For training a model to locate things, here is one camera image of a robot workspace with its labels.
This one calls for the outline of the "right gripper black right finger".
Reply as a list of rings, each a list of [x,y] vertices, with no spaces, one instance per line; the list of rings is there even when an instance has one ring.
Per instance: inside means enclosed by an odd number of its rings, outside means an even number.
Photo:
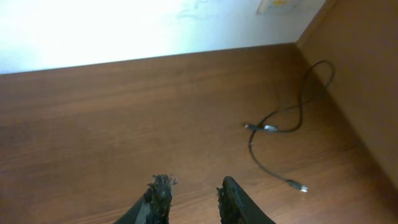
[[[217,191],[222,224],[275,224],[231,176]]]

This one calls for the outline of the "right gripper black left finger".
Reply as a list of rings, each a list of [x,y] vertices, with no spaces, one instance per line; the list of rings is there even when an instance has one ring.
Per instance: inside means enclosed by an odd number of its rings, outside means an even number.
[[[169,224],[172,188],[178,181],[167,174],[153,175],[153,182],[137,202],[114,224]]]

